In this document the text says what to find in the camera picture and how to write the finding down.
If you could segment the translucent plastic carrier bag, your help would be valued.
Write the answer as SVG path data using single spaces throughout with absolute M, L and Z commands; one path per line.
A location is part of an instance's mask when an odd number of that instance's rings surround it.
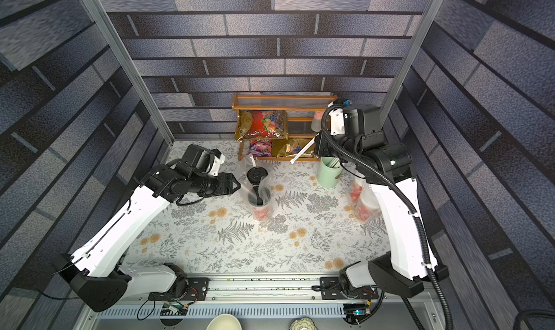
M 349 196 L 354 206 L 354 217 L 362 224 L 382 215 L 379 201 L 370 184 L 362 178 L 355 178 Z

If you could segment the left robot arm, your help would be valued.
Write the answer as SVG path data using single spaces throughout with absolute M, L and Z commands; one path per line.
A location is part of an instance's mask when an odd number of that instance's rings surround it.
M 121 257 L 146 226 L 183 195 L 226 196 L 240 188 L 231 173 L 182 175 L 158 165 L 92 239 L 72 254 L 58 255 L 53 266 L 78 298 L 97 313 L 136 295 L 146 294 L 153 301 L 179 300 L 189 286 L 186 273 L 176 264 L 127 269 L 119 265 Z

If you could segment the black lid milk tea cup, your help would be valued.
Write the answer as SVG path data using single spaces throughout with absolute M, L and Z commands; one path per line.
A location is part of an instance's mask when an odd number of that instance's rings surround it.
M 271 217 L 271 192 L 268 187 L 259 187 L 257 191 L 253 188 L 248 195 L 248 203 L 255 220 L 264 221 Z

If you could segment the single white straw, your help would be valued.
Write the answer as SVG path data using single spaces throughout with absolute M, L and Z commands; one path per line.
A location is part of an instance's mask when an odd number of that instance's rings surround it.
M 315 144 L 315 138 L 310 140 L 290 161 L 290 163 L 294 164 L 303 154 L 305 154 L 313 145 Z

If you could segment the red floral milk tea cup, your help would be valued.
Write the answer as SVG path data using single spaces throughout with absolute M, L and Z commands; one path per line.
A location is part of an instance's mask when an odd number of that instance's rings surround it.
M 365 184 L 366 180 L 364 178 L 355 178 L 352 182 L 348 192 L 352 204 L 357 203 Z

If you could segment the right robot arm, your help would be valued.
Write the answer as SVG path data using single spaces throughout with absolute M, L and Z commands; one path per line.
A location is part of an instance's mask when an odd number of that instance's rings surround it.
M 412 298 L 430 282 L 443 298 L 440 281 L 449 275 L 429 247 L 418 204 L 418 185 L 413 158 L 401 143 L 378 143 L 359 152 L 355 142 L 326 131 L 316 135 L 317 156 L 337 157 L 354 164 L 374 193 L 380 207 L 390 242 L 390 250 L 368 262 L 357 262 L 340 272 L 340 286 L 345 295 L 358 295 L 367 287 Z

